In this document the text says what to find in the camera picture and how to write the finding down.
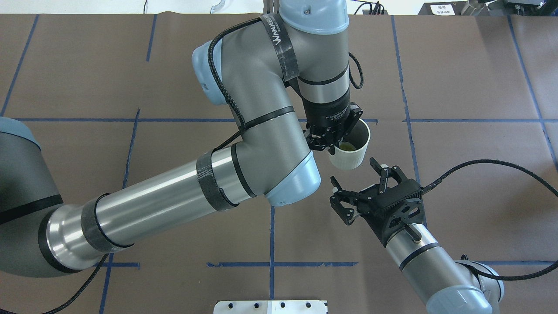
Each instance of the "black tape band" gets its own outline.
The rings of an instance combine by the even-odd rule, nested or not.
[[[313,81],[313,80],[307,80],[304,79],[302,77],[299,77],[299,80],[301,80],[302,82],[308,84],[308,85],[325,85],[325,84],[329,84],[329,83],[333,83],[336,80],[340,79],[341,77],[343,77],[345,75],[345,73],[349,70],[349,65],[347,64],[347,67],[339,74],[337,74],[334,78],[330,78],[327,80],[322,80],[319,82]]]
[[[213,166],[211,165],[212,151],[202,155],[196,161],[196,172],[198,173],[198,183],[200,184],[201,191],[205,199],[216,211],[226,211],[238,204],[233,204],[229,201],[222,188],[217,185],[215,174],[213,173]]]
[[[240,168],[240,164],[238,163],[236,143],[234,143],[233,146],[230,147],[230,155],[233,158],[234,170],[237,172],[237,176],[238,179],[240,180],[240,183],[242,184],[242,187],[244,188],[246,193],[250,195],[250,197],[256,197],[254,192],[252,192],[252,189],[250,189],[248,182],[246,182],[246,178],[244,177],[244,174],[242,173],[242,169]]]
[[[20,217],[29,215],[36,211],[44,210],[45,208],[62,204],[62,196],[60,194],[38,199],[31,203],[23,204],[21,206],[12,208],[11,210],[3,211],[0,213],[0,225]]]
[[[427,244],[427,245],[421,247],[420,249],[414,251],[413,253],[411,253],[411,255],[407,256],[407,258],[405,258],[405,259],[401,262],[401,265],[399,265],[399,270],[400,270],[400,271],[403,271],[403,268],[405,268],[405,266],[407,266],[407,264],[408,264],[410,261],[412,261],[413,258],[419,256],[419,255],[420,255],[421,253],[423,253],[424,251],[430,250],[430,249],[435,248],[435,247],[437,247],[437,246],[440,246],[440,245],[438,244],[438,242],[434,242],[434,243]]]
[[[68,268],[62,263],[60,263],[52,254],[50,250],[49,243],[46,241],[46,226],[49,223],[50,216],[54,213],[55,210],[48,213],[45,218],[41,221],[39,225],[39,249],[41,250],[42,257],[45,258],[46,262],[51,265],[54,269],[61,271],[67,274],[75,274],[80,272],[81,270],[71,269]]]
[[[107,195],[109,194],[103,194],[97,199],[93,199],[83,205],[83,210],[81,211],[81,229],[83,230],[85,239],[95,250],[103,253],[112,253],[129,248],[133,244],[117,244],[109,239],[103,229],[101,229],[99,220],[97,219],[97,203],[101,198]]]
[[[296,78],[300,74],[299,65],[283,18],[279,14],[270,13],[260,16],[260,19],[275,48],[283,72],[283,82]]]
[[[269,120],[271,120],[271,119],[275,119],[275,118],[277,118],[277,117],[280,117],[280,116],[282,116],[282,115],[285,115],[285,114],[287,114],[287,113],[289,113],[289,112],[294,112],[294,111],[295,111],[295,109],[294,109],[292,106],[288,106],[288,107],[285,107],[285,108],[277,109],[277,110],[272,111],[272,112],[270,112],[270,113],[268,113],[268,114],[265,114],[265,115],[263,115],[263,116],[261,116],[261,117],[257,117],[257,118],[255,118],[254,120],[250,120],[250,121],[246,122],[246,130],[249,129],[249,128],[251,128],[251,127],[255,127],[255,126],[257,126],[257,125],[260,125],[260,124],[262,124],[262,123],[264,123],[264,122],[267,122],[267,121],[269,121]]]

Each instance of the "white label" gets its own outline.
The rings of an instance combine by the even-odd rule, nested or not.
[[[430,9],[434,15],[455,15],[451,4],[434,4]]]

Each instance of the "robotic arm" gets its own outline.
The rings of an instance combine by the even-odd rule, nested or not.
[[[242,141],[83,205],[63,203],[30,130],[0,117],[0,255],[10,257],[0,259],[0,270],[76,273],[106,253],[251,197],[283,206],[314,193],[321,179],[311,149],[335,154],[362,115],[349,102],[348,23],[344,0],[282,0],[280,14],[197,48],[201,87],[214,104],[231,105]],[[304,132],[289,85],[302,98]],[[347,225],[366,219],[430,313],[498,313],[501,282],[467,267],[495,272],[454,262],[422,224],[419,185],[396,166],[372,166],[381,182],[363,191],[344,191],[333,179],[339,216]],[[388,188],[388,178],[399,185]]]
[[[312,194],[321,179],[310,148],[333,154],[362,114],[349,103],[348,23],[343,0],[283,1],[280,14],[227,34],[211,50],[210,43],[196,49],[194,69],[209,99],[235,99],[242,141],[83,205],[63,204],[29,129],[1,118],[0,253],[10,259],[0,259],[0,269],[76,273],[251,197],[283,206]],[[303,99],[305,132],[289,84]]]
[[[360,192],[345,191],[331,178],[330,203],[345,224],[350,226],[361,216],[366,220],[429,314],[499,314],[503,282],[477,276],[470,268],[498,274],[465,255],[453,261],[424,226],[422,195],[429,187],[407,179],[398,166],[380,165],[374,158],[370,165],[380,182]],[[389,188],[389,178],[397,185]],[[342,202],[355,208],[344,207]]]

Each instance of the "black strap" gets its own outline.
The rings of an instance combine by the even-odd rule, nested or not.
[[[285,107],[285,108],[277,109],[277,110],[272,111],[272,112],[270,112],[270,113],[267,113],[267,114],[265,114],[265,115],[263,115],[263,116],[261,116],[261,117],[257,117],[257,118],[255,118],[254,120],[250,120],[250,121],[246,122],[246,130],[249,129],[249,128],[251,128],[251,127],[255,127],[255,126],[257,126],[257,125],[260,125],[260,124],[262,124],[262,123],[264,123],[264,122],[267,122],[267,121],[269,121],[269,120],[271,120],[271,119],[275,119],[275,118],[277,118],[277,117],[280,117],[280,116],[282,116],[282,115],[285,115],[285,114],[287,114],[287,113],[289,113],[289,112],[294,112],[294,111],[295,111],[295,109],[294,109],[292,106],[288,106],[288,107]]]
[[[347,67],[341,73],[339,73],[335,77],[327,79],[327,80],[322,80],[322,81],[316,82],[316,81],[313,81],[313,80],[307,80],[303,77],[299,77],[299,80],[301,80],[303,83],[306,83],[308,85],[326,85],[326,84],[329,84],[329,83],[333,83],[336,80],[342,78],[348,70],[349,70],[349,64],[347,64]]]
[[[283,72],[283,81],[286,82],[296,78],[300,74],[299,65],[296,62],[295,51],[283,18],[279,14],[270,13],[260,16],[260,19],[263,21],[263,26],[275,48],[275,53]]]
[[[83,230],[85,239],[95,250],[103,253],[112,253],[129,248],[133,244],[117,244],[109,239],[101,228],[99,220],[97,219],[97,203],[99,203],[101,198],[107,195],[110,195],[110,193],[103,194],[83,205],[81,211],[81,229]]]
[[[215,174],[213,173],[213,166],[211,165],[212,151],[203,154],[196,161],[196,172],[198,173],[198,183],[200,184],[201,191],[205,199],[216,211],[226,211],[238,204],[233,204],[229,201],[222,188],[217,185]]]
[[[440,246],[440,244],[438,244],[438,242],[434,242],[434,243],[430,243],[427,244],[423,247],[421,247],[420,249],[414,251],[413,253],[411,253],[409,256],[407,256],[399,265],[399,270],[403,271],[403,268],[405,268],[405,266],[407,266],[407,264],[412,261],[413,258],[419,256],[422,252],[426,251],[426,250],[430,250],[432,248],[435,248],[437,246]]]
[[[64,201],[62,201],[62,196],[60,196],[60,194],[57,194],[12,208],[11,210],[3,211],[0,213],[0,225],[18,219],[25,215],[43,210],[45,208],[62,204],[63,202]]]
[[[233,146],[230,147],[230,155],[233,158],[234,170],[237,172],[238,180],[240,180],[240,183],[242,184],[242,187],[244,188],[244,190],[246,191],[246,193],[250,197],[256,197],[254,192],[252,192],[252,189],[250,189],[250,186],[248,185],[248,182],[246,181],[246,178],[244,177],[244,174],[242,173],[242,169],[240,168],[240,164],[238,163],[237,143],[234,143]]]

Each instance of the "metal plate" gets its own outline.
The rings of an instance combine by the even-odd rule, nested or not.
[[[320,300],[220,301],[213,314],[327,314],[327,304]]]

